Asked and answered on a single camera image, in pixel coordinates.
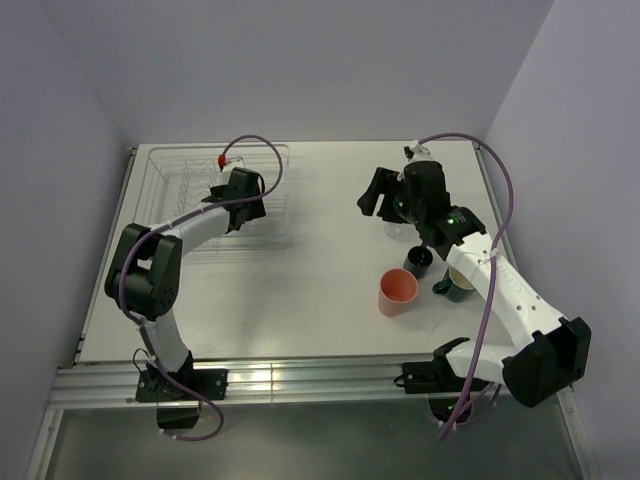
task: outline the dark green mug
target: dark green mug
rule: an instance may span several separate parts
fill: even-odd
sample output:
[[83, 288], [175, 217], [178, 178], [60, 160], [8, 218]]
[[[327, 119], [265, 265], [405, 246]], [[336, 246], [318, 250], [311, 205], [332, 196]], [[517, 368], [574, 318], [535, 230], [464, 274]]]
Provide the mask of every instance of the dark green mug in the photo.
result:
[[458, 270], [449, 267], [442, 280], [431, 291], [436, 295], [444, 295], [444, 298], [453, 303], [460, 303], [473, 295], [476, 289]]

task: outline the cable clip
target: cable clip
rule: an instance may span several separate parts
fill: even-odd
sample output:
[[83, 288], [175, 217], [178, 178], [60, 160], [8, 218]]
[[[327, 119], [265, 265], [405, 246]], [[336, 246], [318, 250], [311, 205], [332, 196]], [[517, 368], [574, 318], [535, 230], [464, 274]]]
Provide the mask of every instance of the cable clip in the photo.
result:
[[[420, 145], [419, 140], [413, 140], [409, 145], [404, 147], [404, 154], [407, 157], [407, 165], [413, 162], [419, 162], [424, 160], [433, 161], [433, 157], [431, 156], [431, 152], [427, 147], [423, 147]], [[398, 174], [398, 181], [404, 181], [404, 168]]]
[[481, 259], [481, 260], [478, 260], [478, 265], [484, 265], [485, 263], [490, 262], [490, 261], [491, 261], [491, 259], [492, 259], [493, 257], [498, 256], [498, 254], [499, 254], [499, 253], [500, 253], [500, 252], [498, 251], [498, 249], [497, 249], [497, 248], [494, 248], [493, 250], [491, 250], [491, 251], [489, 252], [489, 254], [488, 254], [486, 257], [484, 257], [484, 258], [483, 258], [483, 259]]
[[227, 164], [227, 157], [224, 155], [218, 155], [218, 167], [220, 167], [220, 171], [224, 170], [224, 166]]

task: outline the metal frame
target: metal frame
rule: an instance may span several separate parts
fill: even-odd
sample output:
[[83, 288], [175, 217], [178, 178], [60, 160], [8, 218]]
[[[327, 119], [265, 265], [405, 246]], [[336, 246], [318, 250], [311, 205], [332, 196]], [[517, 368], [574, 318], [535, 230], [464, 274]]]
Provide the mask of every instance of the metal frame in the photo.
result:
[[[502, 221], [493, 188], [487, 174], [480, 149], [475, 146], [476, 157], [496, 218]], [[128, 184], [136, 150], [125, 176], [114, 223], [109, 234], [113, 238], [124, 193]], [[507, 257], [517, 267], [508, 238], [503, 238]], [[102, 259], [100, 272], [107, 259], [108, 247]], [[98, 286], [91, 302], [95, 301]], [[79, 348], [82, 347], [85, 322]], [[220, 367], [229, 370], [229, 384], [225, 400], [220, 405], [300, 403], [331, 401], [391, 400], [407, 397], [404, 390], [394, 386], [393, 378], [407, 361], [428, 361], [429, 354], [390, 355], [342, 358], [306, 358], [300, 360], [215, 361], [196, 362], [195, 368]], [[155, 408], [156, 404], [137, 404], [134, 401], [138, 371], [131, 364], [78, 364], [71, 369], [59, 370], [47, 403], [45, 417], [33, 453], [27, 479], [44, 479], [53, 453], [59, 426], [65, 410], [104, 408]], [[430, 398], [451, 398], [457, 393], [429, 395]], [[583, 478], [602, 479], [602, 473], [591, 449], [586, 428], [578, 412], [572, 389], [558, 394], [569, 439], [576, 453]], [[196, 402], [171, 402], [167, 406], [192, 406]]]
[[[127, 162], [127, 170], [124, 174], [124, 179], [122, 180], [122, 188], [120, 188], [120, 194], [118, 196], [118, 203], [116, 204], [116, 211], [113, 214], [113, 221], [111, 222], [111, 227], [109, 228], [109, 235], [107, 237], [107, 246], [104, 249], [104, 253], [102, 254], [102, 259], [100, 260], [100, 268], [98, 269], [98, 274], [96, 276], [97, 279], [102, 278], [102, 274], [104, 273], [104, 269], [107, 265], [107, 259], [109, 257], [109, 249], [111, 248], [111, 242], [113, 241], [113, 237], [116, 234], [116, 226], [118, 224], [118, 217], [120, 216], [120, 210], [122, 209], [122, 203], [124, 202], [124, 196], [127, 192], [127, 186], [129, 185], [129, 178], [131, 177], [131, 171], [133, 170], [133, 163], [136, 160], [136, 154], [138, 153], [137, 148], [131, 148], [129, 151], [129, 161]], [[93, 311], [93, 305], [96, 303], [96, 297], [98, 293], [102, 290], [102, 285], [99, 281], [96, 281], [93, 292], [91, 292], [91, 301], [89, 302], [89, 307], [87, 308], [87, 314], [85, 315], [84, 325], [82, 326], [82, 333], [80, 334], [80, 342], [78, 344], [78, 352], [82, 350], [82, 342], [84, 342], [84, 337], [89, 330], [89, 322], [91, 321], [91, 312]]]

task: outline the black cup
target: black cup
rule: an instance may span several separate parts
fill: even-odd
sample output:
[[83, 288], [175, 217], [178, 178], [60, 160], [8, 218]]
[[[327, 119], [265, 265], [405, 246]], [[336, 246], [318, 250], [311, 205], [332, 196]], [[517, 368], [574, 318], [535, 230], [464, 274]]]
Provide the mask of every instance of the black cup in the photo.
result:
[[427, 247], [417, 246], [409, 250], [402, 268], [410, 271], [420, 280], [427, 273], [427, 268], [433, 262], [433, 254]]
[[469, 280], [453, 267], [447, 269], [442, 280], [436, 283], [431, 290], [436, 295], [444, 295], [447, 300], [453, 303], [464, 302], [476, 291]]

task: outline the white wall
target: white wall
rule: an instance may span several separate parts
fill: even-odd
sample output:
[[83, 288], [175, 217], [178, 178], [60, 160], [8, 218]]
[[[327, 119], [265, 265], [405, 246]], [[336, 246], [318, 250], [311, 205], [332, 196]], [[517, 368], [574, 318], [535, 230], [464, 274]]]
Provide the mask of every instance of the white wall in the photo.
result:
[[74, 353], [125, 152], [35, 0], [0, 2], [0, 66], [0, 478], [13, 480]]
[[552, 0], [42, 0], [130, 143], [487, 132]]
[[593, 330], [576, 390], [608, 479], [640, 472], [639, 19], [637, 0], [556, 0], [488, 135], [519, 266]]

